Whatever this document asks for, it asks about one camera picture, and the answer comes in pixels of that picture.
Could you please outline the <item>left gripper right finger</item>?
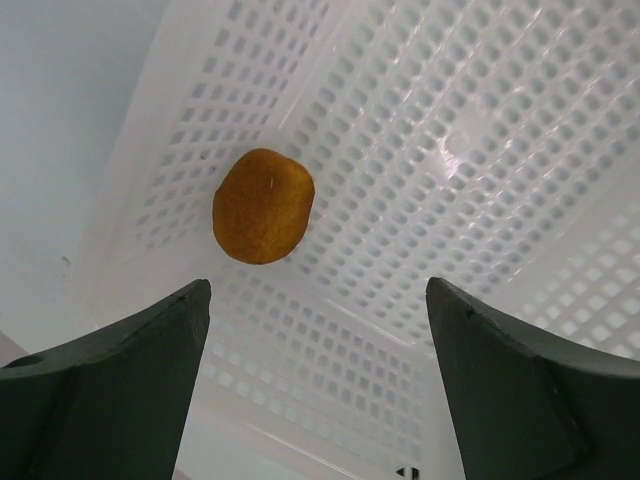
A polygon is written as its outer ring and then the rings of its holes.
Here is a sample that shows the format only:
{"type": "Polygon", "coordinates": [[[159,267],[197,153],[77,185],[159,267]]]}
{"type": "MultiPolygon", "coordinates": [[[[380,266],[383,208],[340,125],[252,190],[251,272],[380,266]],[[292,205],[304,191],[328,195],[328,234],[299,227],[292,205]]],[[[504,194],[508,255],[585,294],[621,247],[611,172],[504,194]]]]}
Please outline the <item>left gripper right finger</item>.
{"type": "Polygon", "coordinates": [[[426,304],[469,479],[636,479],[639,364],[432,278],[426,304]]]}

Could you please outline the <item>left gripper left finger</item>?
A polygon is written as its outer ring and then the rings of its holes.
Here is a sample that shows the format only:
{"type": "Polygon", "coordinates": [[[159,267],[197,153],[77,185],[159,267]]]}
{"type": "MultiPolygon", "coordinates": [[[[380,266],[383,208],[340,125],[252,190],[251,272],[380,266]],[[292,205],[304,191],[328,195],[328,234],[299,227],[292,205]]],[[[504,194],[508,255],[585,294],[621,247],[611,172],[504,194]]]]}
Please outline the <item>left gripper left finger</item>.
{"type": "Polygon", "coordinates": [[[211,286],[1,369],[4,479],[170,479],[203,354],[211,286]]]}

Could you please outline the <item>brown kiwi fruit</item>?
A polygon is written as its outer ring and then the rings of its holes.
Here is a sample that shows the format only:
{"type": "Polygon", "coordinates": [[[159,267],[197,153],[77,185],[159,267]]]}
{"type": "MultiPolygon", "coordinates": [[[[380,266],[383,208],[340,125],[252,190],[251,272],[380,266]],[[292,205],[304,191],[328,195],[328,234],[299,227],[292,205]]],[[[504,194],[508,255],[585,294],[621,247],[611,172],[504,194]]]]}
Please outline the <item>brown kiwi fruit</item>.
{"type": "Polygon", "coordinates": [[[212,230],[222,250],[250,265],[289,255],[301,242],[315,196],[309,171],[276,151],[243,155],[214,194],[212,230]]]}

